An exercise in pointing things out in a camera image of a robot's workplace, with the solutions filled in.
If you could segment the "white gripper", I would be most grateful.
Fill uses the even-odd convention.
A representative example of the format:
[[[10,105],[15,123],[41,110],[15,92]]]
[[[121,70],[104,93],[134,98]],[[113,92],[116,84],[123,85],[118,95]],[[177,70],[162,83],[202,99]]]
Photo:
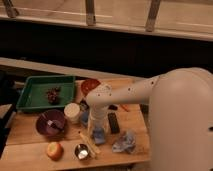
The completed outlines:
[[[95,128],[102,128],[108,132],[108,109],[106,107],[91,107],[88,118],[88,133],[92,134]]]

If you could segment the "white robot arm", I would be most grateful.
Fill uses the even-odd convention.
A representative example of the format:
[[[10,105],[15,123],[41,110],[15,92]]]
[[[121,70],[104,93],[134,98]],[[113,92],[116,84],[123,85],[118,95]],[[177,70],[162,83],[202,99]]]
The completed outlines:
[[[152,171],[213,170],[213,74],[181,68],[86,96],[92,115],[111,104],[147,104]]]

